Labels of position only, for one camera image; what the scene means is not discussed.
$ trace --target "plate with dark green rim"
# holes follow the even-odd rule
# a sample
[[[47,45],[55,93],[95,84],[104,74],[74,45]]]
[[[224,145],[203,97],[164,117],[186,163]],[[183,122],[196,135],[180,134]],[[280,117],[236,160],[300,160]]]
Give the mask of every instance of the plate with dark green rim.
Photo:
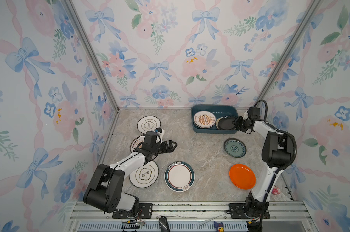
[[[228,138],[224,142],[224,150],[235,158],[241,158],[246,155],[247,149],[244,143],[236,138]]]
[[[172,191],[187,191],[194,183],[194,171],[186,162],[173,162],[165,171],[165,182]]]

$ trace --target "small toy figure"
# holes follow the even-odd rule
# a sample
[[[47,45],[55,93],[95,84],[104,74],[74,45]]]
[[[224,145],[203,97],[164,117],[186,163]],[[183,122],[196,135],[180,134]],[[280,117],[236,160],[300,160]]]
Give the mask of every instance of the small toy figure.
[[[224,225],[222,222],[217,223],[216,221],[214,221],[214,226],[217,232],[224,232]]]
[[[280,193],[281,193],[281,190],[277,186],[274,185],[273,190],[271,191],[271,194],[278,195]]]

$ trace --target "marble countertop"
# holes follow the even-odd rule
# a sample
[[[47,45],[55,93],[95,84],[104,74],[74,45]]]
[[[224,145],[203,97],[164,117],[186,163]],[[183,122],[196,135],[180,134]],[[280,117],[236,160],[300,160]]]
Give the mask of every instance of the marble countertop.
[[[249,190],[236,187],[229,178],[229,169],[235,164],[249,166],[256,179],[263,167],[261,160],[262,137],[258,133],[250,135],[236,134],[200,134],[193,131],[190,109],[124,109],[120,110],[112,141],[104,159],[104,164],[115,163],[130,154],[130,144],[142,135],[137,129],[138,121],[147,115],[160,119],[165,130],[163,140],[178,143],[176,150],[160,154],[155,162],[158,165],[157,181],[148,188],[137,188],[126,178],[123,191],[139,197],[140,201],[244,201]],[[242,158],[228,155],[224,141],[237,138],[247,147],[247,154]],[[186,192],[174,192],[167,187],[164,173],[169,164],[184,161],[191,165],[195,173],[193,186]],[[291,201],[280,176],[276,186],[281,194],[271,195],[270,201]]]

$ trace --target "floral wallpaper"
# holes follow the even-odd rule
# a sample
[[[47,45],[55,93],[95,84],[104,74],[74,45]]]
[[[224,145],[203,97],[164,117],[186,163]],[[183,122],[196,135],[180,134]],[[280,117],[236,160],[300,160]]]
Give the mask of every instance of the floral wallpaper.
[[[0,0],[0,231],[63,231],[115,111],[59,0]]]
[[[117,104],[126,108],[252,105],[296,29],[297,17],[310,4],[72,2]],[[298,59],[296,55],[289,65]],[[285,75],[294,77],[297,72],[289,69]]]
[[[268,121],[298,144],[283,174],[294,197],[320,232],[349,232],[350,0],[321,4],[265,100]]]

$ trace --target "ceramic plate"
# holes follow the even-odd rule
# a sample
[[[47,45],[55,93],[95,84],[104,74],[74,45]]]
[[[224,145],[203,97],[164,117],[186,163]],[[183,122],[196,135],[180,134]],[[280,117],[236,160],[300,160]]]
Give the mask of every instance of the ceramic plate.
[[[145,134],[148,131],[154,131],[156,128],[161,126],[161,121],[154,116],[145,116],[138,122],[138,130]]]
[[[235,116],[226,116],[218,118],[218,120],[216,121],[216,127],[219,130],[234,130],[235,125],[233,124],[233,122],[235,121],[235,119]]]
[[[145,138],[145,134],[134,139],[130,145],[130,152],[133,152],[139,143],[144,142],[144,138]]]
[[[193,122],[200,128],[210,128],[215,125],[215,115],[209,111],[199,111],[193,117]]]
[[[165,182],[175,192],[187,191],[194,183],[192,167],[186,162],[173,162],[165,171]]]
[[[248,190],[256,184],[254,172],[246,165],[233,165],[229,170],[229,177],[233,184],[240,189]]]
[[[136,169],[130,175],[130,182],[138,188],[151,186],[158,178],[158,166],[156,162],[151,161],[146,165]]]
[[[241,140],[229,138],[224,142],[224,150],[231,156],[241,158],[246,155],[247,149]]]

